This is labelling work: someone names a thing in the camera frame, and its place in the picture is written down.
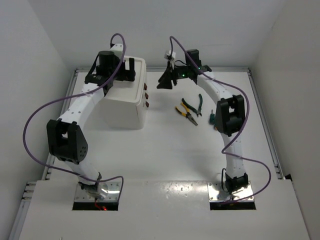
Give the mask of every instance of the needle-nose pliers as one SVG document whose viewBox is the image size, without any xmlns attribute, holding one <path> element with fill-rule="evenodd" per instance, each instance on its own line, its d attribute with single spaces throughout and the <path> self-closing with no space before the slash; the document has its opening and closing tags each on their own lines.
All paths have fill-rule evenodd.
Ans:
<svg viewBox="0 0 320 240">
<path fill-rule="evenodd" d="M 183 103 L 181 103 L 181 105 L 185 108 L 186 113 L 182 112 L 179 110 L 179 108 L 176 106 L 175 110 L 182 115 L 183 117 L 187 118 L 190 122 L 192 122 L 194 125 L 198 126 L 198 123 L 195 121 L 195 119 L 192 117 L 192 115 L 190 114 L 190 110 L 189 108 L 187 108 L 186 105 L 184 105 Z"/>
<path fill-rule="evenodd" d="M 202 102 L 203 102 L 203 99 L 202 99 L 202 95 L 199 94 L 199 98 L 200 98 L 200 104 L 199 104 L 199 107 L 198 107 L 198 110 L 196 110 L 193 106 L 189 105 L 184 98 L 182 98 L 182 102 L 184 105 L 186 105 L 192 112 L 194 112 L 196 114 L 197 117 L 202 116 L 201 114 L 201 108 L 202 108 Z"/>
</svg>

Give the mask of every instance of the white wall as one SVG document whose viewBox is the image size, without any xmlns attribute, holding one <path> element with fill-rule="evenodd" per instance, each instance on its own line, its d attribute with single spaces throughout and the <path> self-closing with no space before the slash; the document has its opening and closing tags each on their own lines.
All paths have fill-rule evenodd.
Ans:
<svg viewBox="0 0 320 240">
<path fill-rule="evenodd" d="M 28 116 L 41 104 L 62 97 L 71 73 L 58 55 L 27 0 L 0 3 L 0 240 L 8 239 L 27 181 L 43 168 L 27 156 L 22 132 Z M 61 104 L 39 113 L 28 144 L 46 160 L 46 123 Z"/>
<path fill-rule="evenodd" d="M 288 0 L 253 68 L 286 174 L 320 239 L 320 1 Z"/>
<path fill-rule="evenodd" d="M 253 62 L 285 0 L 29 0 L 70 69 L 88 67 L 113 33 L 129 55 L 164 66 L 174 35 L 210 66 Z"/>
</svg>

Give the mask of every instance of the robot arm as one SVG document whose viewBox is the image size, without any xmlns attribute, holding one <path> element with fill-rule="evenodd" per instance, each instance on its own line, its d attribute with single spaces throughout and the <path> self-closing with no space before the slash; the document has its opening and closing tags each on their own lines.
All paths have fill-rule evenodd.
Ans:
<svg viewBox="0 0 320 240">
<path fill-rule="evenodd" d="M 211 77 L 212 79 L 215 79 L 215 76 L 212 72 L 206 72 L 205 74 Z M 228 90 L 226 90 L 224 86 L 208 79 L 202 74 L 197 77 L 197 85 L 200 88 L 205 90 L 205 92 L 212 98 L 212 100 L 217 106 L 219 105 L 221 100 L 234 99 L 234 96 Z M 239 120 L 238 117 L 234 117 L 233 121 L 237 122 L 241 120 Z M 227 134 L 221 131 L 219 132 L 221 133 L 224 146 L 227 146 L 231 142 L 231 140 L 234 138 L 234 136 L 232 135 L 228 136 Z M 227 149 L 227 152 L 231 154 L 235 154 L 237 156 L 242 156 L 241 136 L 239 136 L 237 140 L 230 145 L 230 147 Z M 228 155 L 228 154 L 226 155 L 225 177 L 226 177 L 226 181 L 225 181 L 226 189 L 229 192 L 236 191 L 237 189 L 239 189 L 239 186 L 243 187 L 248 185 L 248 175 L 246 173 L 243 160 L 241 158 Z"/>
<path fill-rule="evenodd" d="M 95 198 L 99 198 L 99 184 L 85 180 L 82 177 L 97 181 L 102 176 L 92 166 L 90 159 L 86 158 L 88 143 L 82 129 L 95 106 L 113 86 L 113 80 L 106 85 L 104 84 L 120 64 L 122 53 L 122 44 L 113 44 L 109 51 L 100 51 L 88 75 L 85 77 L 85 82 L 80 92 L 83 95 L 77 97 L 67 111 L 57 120 L 50 120 L 46 126 L 50 154 L 65 162 L 73 172 L 78 173 L 78 183 L 82 189 L 85 189 Z M 126 70 L 125 61 L 123 61 L 114 80 L 133 82 L 135 75 L 135 60 L 134 58 L 129 58 L 129 70 Z M 86 94 L 101 85 L 104 85 L 104 87 Z"/>
<path fill-rule="evenodd" d="M 202 66 L 198 50 L 193 49 L 187 52 L 202 72 L 215 79 L 215 76 L 211 72 L 212 70 L 207 65 Z M 223 85 L 199 74 L 199 71 L 191 64 L 187 56 L 185 57 L 186 65 L 173 66 L 175 55 L 174 52 L 171 54 L 170 51 L 167 51 L 165 55 L 165 58 L 168 60 L 167 68 L 160 77 L 157 88 L 172 89 L 172 82 L 174 85 L 177 85 L 178 79 L 190 78 L 193 80 L 199 87 L 205 90 L 216 104 L 215 126 L 221 133 L 224 146 L 229 145 L 234 138 L 233 134 L 240 130 L 245 120 L 244 98 L 241 95 L 232 95 Z M 227 152 L 242 156 L 240 137 L 228 147 Z M 243 160 L 228 154 L 226 155 L 225 177 L 225 186 L 230 194 L 249 184 Z"/>
</svg>

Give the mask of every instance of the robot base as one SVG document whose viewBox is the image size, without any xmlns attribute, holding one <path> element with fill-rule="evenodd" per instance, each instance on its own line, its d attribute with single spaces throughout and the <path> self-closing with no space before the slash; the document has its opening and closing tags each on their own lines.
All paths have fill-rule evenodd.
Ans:
<svg viewBox="0 0 320 240">
<path fill-rule="evenodd" d="M 84 189 L 81 189 L 80 185 L 77 184 L 75 195 L 74 195 L 74 202 L 72 210 L 82 210 L 82 211 L 95 211 L 101 210 L 100 208 L 104 207 L 108 211 L 118 211 L 118 198 L 121 188 L 121 182 L 119 181 L 108 181 L 103 183 L 103 191 L 105 193 L 104 199 L 99 199 L 95 203 L 95 198 L 88 195 Z"/>
<path fill-rule="evenodd" d="M 256 210 L 254 196 L 235 203 L 223 203 L 232 200 L 236 201 L 237 199 L 252 195 L 253 190 L 250 182 L 247 187 L 242 187 L 232 192 L 232 194 L 226 192 L 227 189 L 225 185 L 223 185 L 225 191 L 223 190 L 221 182 L 208 182 L 207 186 L 210 210 Z"/>
</svg>

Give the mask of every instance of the white tabletop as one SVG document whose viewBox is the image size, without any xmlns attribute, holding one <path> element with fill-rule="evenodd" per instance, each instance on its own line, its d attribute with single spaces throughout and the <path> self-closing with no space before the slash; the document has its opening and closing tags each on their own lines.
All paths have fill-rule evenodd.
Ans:
<svg viewBox="0 0 320 240">
<path fill-rule="evenodd" d="M 90 158 L 104 178 L 123 175 L 127 180 L 206 180 L 212 181 L 226 166 L 221 154 L 223 140 L 209 125 L 211 110 L 216 106 L 211 98 L 189 79 L 179 80 L 173 90 L 156 89 L 161 72 L 147 75 L 150 107 L 141 130 L 108 128 L 97 106 L 87 120 L 83 133 L 88 142 Z M 242 134 L 243 156 L 266 163 L 276 176 L 269 146 L 258 112 L 257 104 L 246 72 L 217 72 L 217 79 L 240 86 L 250 99 L 251 113 Z M 78 93 L 86 73 L 80 72 L 73 93 Z M 203 96 L 202 117 L 194 126 L 175 111 L 181 99 L 198 107 Z M 56 166 L 65 168 L 58 160 Z M 263 166 L 246 162 L 250 179 L 267 180 Z M 53 171 L 50 179 L 76 178 L 60 171 Z"/>
<path fill-rule="evenodd" d="M 87 158 L 102 177 L 124 176 L 119 210 L 72 211 L 77 177 L 53 170 L 49 181 L 36 185 L 20 239 L 309 239 L 291 182 L 276 178 L 247 73 L 215 73 L 218 80 L 247 93 L 251 113 L 242 134 L 243 156 L 266 163 L 273 177 L 269 188 L 255 198 L 257 210 L 241 211 L 210 211 L 209 207 L 206 181 L 219 179 L 226 166 L 223 140 L 208 124 L 215 104 L 188 79 L 179 80 L 173 90 L 156 89 L 161 74 L 147 75 L 150 107 L 143 129 L 110 129 L 98 108 L 84 126 Z M 78 74 L 74 93 L 85 75 Z M 181 98 L 197 107 L 199 93 L 202 117 L 193 114 L 199 124 L 194 126 L 174 107 Z M 54 164 L 66 168 L 58 160 Z M 268 180 L 266 169 L 250 162 L 245 162 L 245 168 L 253 191 L 262 188 Z M 180 186 L 189 183 L 193 187 L 181 192 Z"/>
</svg>

